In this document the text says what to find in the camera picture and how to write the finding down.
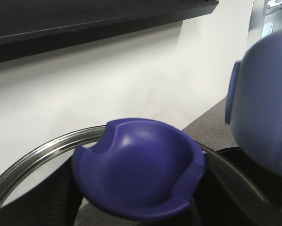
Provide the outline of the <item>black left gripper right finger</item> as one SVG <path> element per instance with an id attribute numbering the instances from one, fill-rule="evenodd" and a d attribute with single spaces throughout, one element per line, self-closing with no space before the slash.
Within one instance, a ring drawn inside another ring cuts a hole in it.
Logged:
<path id="1" fill-rule="evenodd" d="M 266 226 L 276 206 L 276 179 L 244 153 L 205 153 L 206 172 L 194 193 L 204 226 Z"/>

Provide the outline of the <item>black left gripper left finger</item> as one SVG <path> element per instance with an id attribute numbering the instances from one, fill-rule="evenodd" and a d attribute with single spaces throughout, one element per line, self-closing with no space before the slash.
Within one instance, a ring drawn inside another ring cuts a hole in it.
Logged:
<path id="1" fill-rule="evenodd" d="M 0 208 L 0 226 L 73 226 L 83 195 L 65 162 L 36 187 Z"/>

